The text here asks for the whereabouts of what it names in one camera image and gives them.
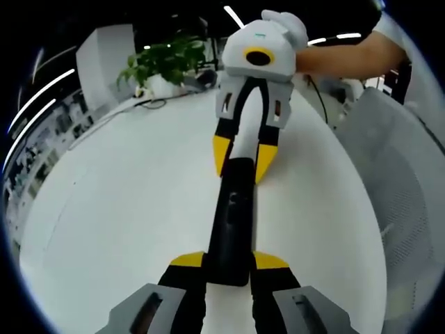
tabletop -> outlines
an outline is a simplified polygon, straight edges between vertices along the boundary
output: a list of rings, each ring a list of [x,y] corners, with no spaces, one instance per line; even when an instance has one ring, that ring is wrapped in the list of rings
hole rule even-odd
[[[213,161],[215,91],[117,115],[62,156],[25,226],[24,281],[62,333],[95,333],[112,307],[171,260],[206,251],[219,193]],[[385,257],[373,208],[353,163],[298,91],[277,156],[256,190],[258,251],[289,263],[380,333]],[[232,157],[254,156],[261,117],[254,90]],[[255,333],[250,288],[208,285],[202,333]]]

white table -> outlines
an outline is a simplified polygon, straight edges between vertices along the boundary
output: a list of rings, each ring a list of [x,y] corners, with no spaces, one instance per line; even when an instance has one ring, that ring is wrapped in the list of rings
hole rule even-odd
[[[176,256],[207,250],[220,184],[214,95],[118,115],[48,176],[29,214],[20,265],[62,333],[94,333],[112,307],[157,283]],[[286,260],[301,285],[347,310],[360,333],[379,333],[386,269],[371,203],[315,110],[297,91],[291,104],[277,158],[257,187],[256,248]],[[259,106],[254,91],[233,157],[254,155]],[[249,287],[207,290],[203,333],[255,333]]]

ceiling light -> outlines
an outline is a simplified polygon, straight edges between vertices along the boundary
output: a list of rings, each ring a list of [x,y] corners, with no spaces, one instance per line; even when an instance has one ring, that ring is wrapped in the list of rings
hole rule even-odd
[[[361,37],[362,34],[360,33],[342,33],[341,35],[337,35],[337,38],[342,39],[342,38],[357,38],[357,37]]]
[[[31,103],[33,103],[34,101],[37,100],[37,98],[39,96],[41,96],[41,94],[43,94],[45,91],[47,91],[51,86],[53,86],[54,84],[57,84],[60,80],[62,80],[63,78],[69,76],[70,74],[74,73],[74,68],[72,68],[71,70],[63,73],[62,75],[59,75],[58,77],[56,77],[53,81],[51,81],[50,83],[48,83],[45,87],[43,87],[42,89],[40,89],[34,96],[32,96],[31,99],[28,100],[27,103],[25,103],[25,105],[19,110],[19,112],[17,113],[17,115],[15,115],[13,121],[11,122],[11,125],[8,128],[8,133],[11,130],[11,127],[13,127],[13,125],[15,124],[15,122],[17,122],[17,120],[19,119],[19,117],[23,114],[23,112],[31,105]]]
[[[238,24],[241,29],[244,28],[244,23],[242,23],[241,19],[230,6],[224,6],[224,10],[232,17],[232,19],[234,19],[236,24]]]
[[[310,40],[307,44],[314,45],[314,44],[323,43],[323,42],[326,42],[326,38],[317,38],[316,40]]]
[[[40,109],[40,111],[38,113],[36,113],[36,115],[29,121],[29,123],[23,128],[22,132],[20,132],[20,134],[17,136],[17,139],[15,139],[13,145],[11,146],[11,149],[9,149],[8,154],[6,155],[6,159],[5,162],[3,164],[3,169],[1,170],[2,172],[5,171],[5,167],[6,164],[9,161],[9,158],[11,158],[11,155],[13,154],[15,148],[17,147],[17,145],[19,145],[19,142],[22,140],[23,136],[25,135],[25,133],[27,133],[27,131],[29,130],[29,128],[31,127],[31,125],[50,107],[54,104],[54,102],[56,102],[56,99],[52,99],[50,102],[47,103],[46,106],[44,106],[43,108]]]

